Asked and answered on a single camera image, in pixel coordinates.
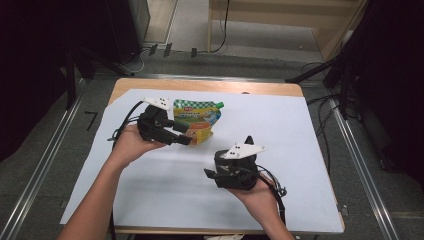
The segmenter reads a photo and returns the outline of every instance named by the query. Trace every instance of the table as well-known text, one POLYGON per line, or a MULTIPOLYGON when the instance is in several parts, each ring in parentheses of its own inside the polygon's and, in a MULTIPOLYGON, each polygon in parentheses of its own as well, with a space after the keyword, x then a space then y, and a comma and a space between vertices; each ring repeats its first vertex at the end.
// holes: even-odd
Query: table
MULTIPOLYGON (((325 61, 334 57, 360 21, 366 0, 231 0, 228 21, 312 28, 325 61)), ((226 0, 209 0, 208 51, 212 20, 225 20, 226 0)))
MULTIPOLYGON (((288 194, 283 202, 287 209, 288 229, 294 233, 344 231, 298 85, 181 79, 117 81, 62 224, 66 224, 109 155, 112 144, 106 139, 119 127, 129 109, 145 95, 223 101, 225 107, 221 109, 221 119, 212 129, 213 136, 200 146, 173 144, 147 153, 124 170, 114 204, 117 232, 263 233, 244 206, 226 190, 218 189, 203 172, 204 168, 214 169, 216 151, 229 149, 235 141, 244 141, 248 134, 253 136, 255 144, 267 147, 267 151, 258 154, 257 163, 268 168, 287 187, 288 194), (266 105, 274 106, 274 103, 284 109, 284 112, 274 112, 287 116, 283 114, 281 119, 269 119, 273 113, 267 112, 266 105), (253 122, 246 116, 255 108, 266 114, 251 116, 258 123, 252 126, 253 122), (296 128, 293 124, 302 124, 302 127, 296 128), (268 131, 267 127, 273 125, 276 125, 275 131, 268 131), (280 139, 274 138, 279 131, 286 134, 280 139)), ((143 108, 139 109, 133 116, 142 111, 143 108)))

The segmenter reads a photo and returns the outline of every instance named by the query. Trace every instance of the colorful packaging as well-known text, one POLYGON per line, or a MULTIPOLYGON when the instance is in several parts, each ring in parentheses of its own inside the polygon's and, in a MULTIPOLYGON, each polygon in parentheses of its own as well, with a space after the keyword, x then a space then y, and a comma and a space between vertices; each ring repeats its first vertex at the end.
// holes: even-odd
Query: colorful packaging
POLYGON ((191 146, 199 145, 212 135, 212 127, 221 117, 219 109, 222 107, 222 102, 174 101, 174 120, 190 124, 185 135, 193 138, 191 146))

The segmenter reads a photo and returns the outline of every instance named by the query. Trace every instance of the hand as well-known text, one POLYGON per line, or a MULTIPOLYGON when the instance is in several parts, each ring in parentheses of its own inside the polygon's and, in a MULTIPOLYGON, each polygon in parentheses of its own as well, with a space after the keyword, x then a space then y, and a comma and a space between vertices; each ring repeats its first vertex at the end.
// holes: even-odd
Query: hand
POLYGON ((141 138, 136 125, 128 125, 119 136, 109 159, 117 159, 125 168, 148 151, 166 146, 157 141, 141 138))
MULTIPOLYGON (((274 185, 268 177, 261 174, 269 183, 274 185)), ((277 202, 269 187, 260 179, 249 191, 227 189, 234 194, 247 208, 250 215, 261 225, 266 220, 280 218, 278 214, 277 202)))
MULTIPOLYGON (((261 174, 261 176, 275 185, 265 175, 261 174)), ((250 191, 234 189, 228 189, 228 191, 246 206, 250 215, 261 224, 270 239, 293 240, 293 236, 280 218, 274 195, 262 180, 258 179, 256 185, 250 191)))

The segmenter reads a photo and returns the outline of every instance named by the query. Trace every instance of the power cord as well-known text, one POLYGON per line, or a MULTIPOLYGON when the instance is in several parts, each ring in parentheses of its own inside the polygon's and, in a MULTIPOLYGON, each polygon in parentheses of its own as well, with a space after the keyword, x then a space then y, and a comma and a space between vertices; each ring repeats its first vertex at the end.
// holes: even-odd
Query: power cord
MULTIPOLYGON (((278 211, 279 211, 279 214, 280 214, 280 218, 283 221, 283 223, 286 224, 286 208, 284 207, 284 204, 283 204, 283 201, 281 200, 281 198, 284 197, 287 194, 287 190, 285 188, 282 188, 282 189, 281 188, 277 188, 277 183, 276 182, 274 182, 276 184, 274 186, 271 183, 269 183, 268 180, 266 180, 260 174, 258 174, 256 172, 253 172, 253 171, 251 171, 249 169, 241 168, 241 167, 231 167, 231 168, 233 168, 234 170, 239 170, 239 171, 242 171, 242 172, 249 173, 249 174, 257 177, 258 179, 260 179, 262 182, 264 182, 268 186, 269 190, 271 190, 272 195, 274 196, 275 200, 277 201, 278 211)), ((275 176, 272 175, 271 173, 270 173, 270 177, 273 180, 276 181, 275 176)))

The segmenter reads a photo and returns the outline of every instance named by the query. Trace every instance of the white tabletop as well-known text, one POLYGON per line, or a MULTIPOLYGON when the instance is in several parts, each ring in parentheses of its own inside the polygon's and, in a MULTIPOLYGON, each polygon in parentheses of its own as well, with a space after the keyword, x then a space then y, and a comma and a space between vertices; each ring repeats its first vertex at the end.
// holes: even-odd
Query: white tabletop
MULTIPOLYGON (((200 146, 173 144, 148 152, 124 170, 114 203, 120 226, 261 230, 238 199, 219 189, 203 169, 215 169, 214 154, 244 142, 248 135, 265 152, 257 164, 270 170, 287 188, 283 198, 287 227, 292 232, 341 233, 343 220, 327 175, 303 97, 132 89, 108 106, 89 156, 62 217, 66 224, 108 157, 107 139, 141 97, 167 97, 224 102, 213 136, 200 146)), ((139 115, 146 104, 133 114, 139 115)), ((172 111, 168 113, 173 119, 172 111)))

